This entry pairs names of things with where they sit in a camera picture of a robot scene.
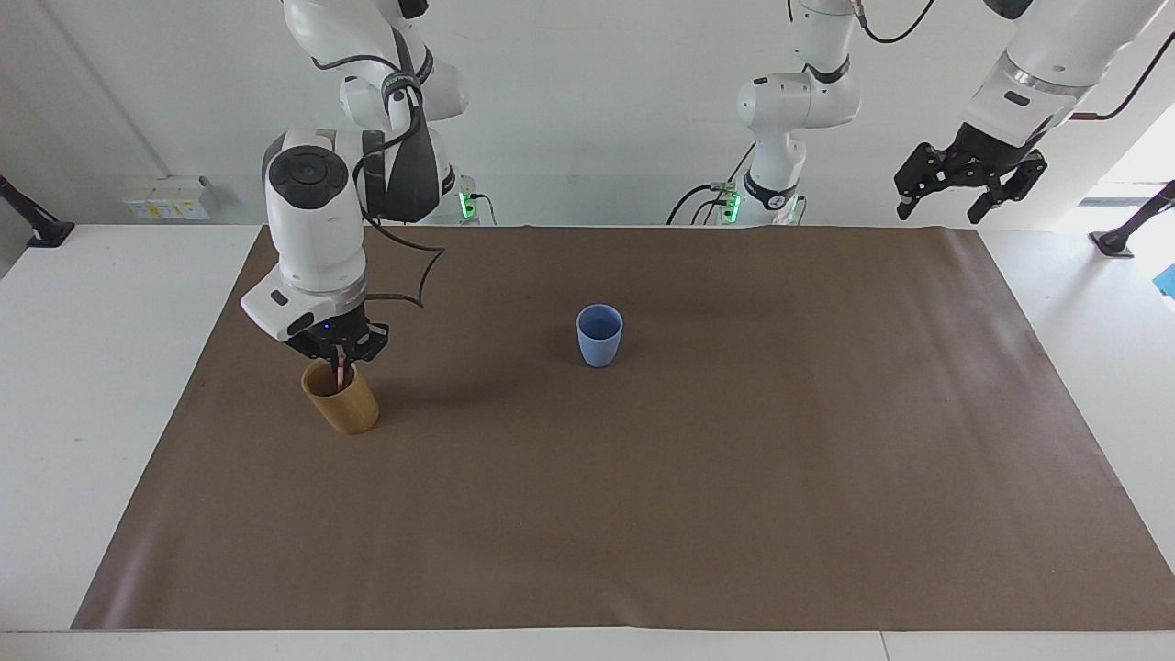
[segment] black mount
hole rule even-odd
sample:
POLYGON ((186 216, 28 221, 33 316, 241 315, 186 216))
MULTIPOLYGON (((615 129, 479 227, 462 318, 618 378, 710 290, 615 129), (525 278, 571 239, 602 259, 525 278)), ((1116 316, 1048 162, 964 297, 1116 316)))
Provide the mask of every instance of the black mount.
POLYGON ((59 248, 74 229, 74 223, 58 220, 41 204, 25 196, 2 175, 0 175, 0 197, 12 204, 12 208, 32 225, 33 237, 28 240, 29 248, 59 248))
POLYGON ((898 216, 907 220, 918 202, 932 193, 954 187, 986 187, 987 191, 967 211, 971 223, 979 224, 988 211, 1003 202, 1027 197, 1048 169, 1045 155, 1033 149, 1036 140, 1032 140, 1023 147, 1013 147, 966 123, 954 143, 944 151, 922 142, 893 177, 902 198, 898 216))
POLYGON ((1108 257, 1130 258, 1134 256, 1134 252, 1126 247, 1127 241, 1130 240, 1130 235, 1146 224, 1148 220, 1169 210, 1171 207, 1175 207, 1175 181, 1168 183, 1149 202, 1142 204, 1142 208, 1130 220, 1126 221, 1126 224, 1122 227, 1110 231, 1094 231, 1089 237, 1093 238, 1094 244, 1097 245, 1097 249, 1103 255, 1108 257))
POLYGON ((380 356, 388 346, 390 326, 368 321, 363 305, 334 318, 328 318, 303 330, 286 342, 300 355, 310 359, 330 362, 334 370, 348 367, 356 362, 368 362, 380 356))
POLYGON ((993 12, 1006 19, 1016 20, 1028 11, 1033 0, 983 0, 993 12))
POLYGON ((400 0, 400 12, 408 20, 418 19, 429 11, 429 0, 400 0))

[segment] green light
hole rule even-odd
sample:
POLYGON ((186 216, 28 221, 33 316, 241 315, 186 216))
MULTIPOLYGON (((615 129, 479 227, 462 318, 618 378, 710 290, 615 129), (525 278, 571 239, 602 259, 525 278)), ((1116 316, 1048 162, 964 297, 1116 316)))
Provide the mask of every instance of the green light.
POLYGON ((465 193, 461 193, 461 215, 465 216, 465 220, 469 220, 476 213, 477 207, 474 205, 474 200, 470 200, 465 193))
POLYGON ((732 193, 730 201, 726 202, 726 211, 723 214, 723 217, 726 218, 726 222, 734 223, 738 221, 738 209, 741 205, 743 205, 743 195, 739 195, 738 193, 732 193))

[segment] blue object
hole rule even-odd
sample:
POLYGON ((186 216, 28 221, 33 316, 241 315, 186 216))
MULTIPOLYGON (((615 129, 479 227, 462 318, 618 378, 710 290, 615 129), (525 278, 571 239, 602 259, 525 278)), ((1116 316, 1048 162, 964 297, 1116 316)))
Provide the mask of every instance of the blue object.
POLYGON ((579 353, 592 367, 607 367, 616 359, 624 335, 624 317, 612 305, 603 303, 584 308, 576 319, 579 353))
POLYGON ((1162 275, 1155 277, 1155 284, 1159 285, 1160 291, 1175 298, 1175 264, 1171 264, 1162 275))

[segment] white wall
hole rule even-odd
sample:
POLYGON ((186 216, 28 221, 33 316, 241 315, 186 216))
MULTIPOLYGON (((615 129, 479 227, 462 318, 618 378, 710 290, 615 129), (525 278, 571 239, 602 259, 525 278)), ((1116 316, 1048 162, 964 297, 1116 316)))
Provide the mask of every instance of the white wall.
POLYGON ((1175 178, 1175 108, 1167 110, 1146 135, 1106 174, 1107 182, 1170 181, 1175 178))
POLYGON ((25 220, 8 204, 0 203, 0 277, 20 258, 31 235, 25 220))
MULTIPOLYGON (((335 100, 338 76, 314 69, 276 1, 7 0, 0 27, 6 16, 27 22, 21 7, 42 1, 168 168, 209 176, 226 194, 227 220, 263 220, 260 158, 278 133, 347 126, 335 100)), ((922 4, 874 2, 874 29, 898 32, 922 4)), ((1168 7, 1089 106, 1116 104, 1173 28, 1168 7)), ((783 0, 435 0, 422 29, 438 55, 466 73, 472 93, 469 113, 437 128, 505 222, 663 222, 685 189, 725 177, 748 144, 734 113, 741 82, 798 68, 783 0)), ((949 143, 1012 33, 979 0, 951 0, 900 45, 859 36, 853 62, 865 107, 848 127, 808 133, 807 220, 897 222, 893 173, 919 142, 949 143)), ((96 144, 118 136, 116 128, 95 130, 103 120, 86 116, 85 99, 63 103, 68 76, 46 75, 58 55, 35 34, 16 36, 0 35, 4 70, 20 77, 58 140, 16 146, 13 178, 36 178, 39 166, 27 157, 41 155, 90 180, 83 190, 46 183, 43 203, 72 208, 102 197, 85 220, 119 217, 108 190, 112 175, 127 171, 112 169, 142 169, 142 150, 123 146, 120 157, 106 158, 118 149, 96 144)), ((1053 169, 1033 197, 988 222, 1059 222, 1175 101, 1175 87, 1163 83, 1173 66, 1166 62, 1120 120, 1054 131, 1041 146, 1053 169)), ((0 77, 0 92, 11 82, 0 77)), ((924 202, 914 222, 964 224, 975 196, 941 194, 924 202)))

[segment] wooden cup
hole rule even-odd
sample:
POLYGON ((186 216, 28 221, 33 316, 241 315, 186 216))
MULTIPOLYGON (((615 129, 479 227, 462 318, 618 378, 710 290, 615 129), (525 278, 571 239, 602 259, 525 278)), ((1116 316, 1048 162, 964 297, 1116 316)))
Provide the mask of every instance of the wooden cup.
POLYGON ((380 404, 358 367, 350 367, 343 390, 337 376, 325 362, 315 362, 302 373, 302 392, 340 434, 356 436, 370 431, 380 420, 380 404))

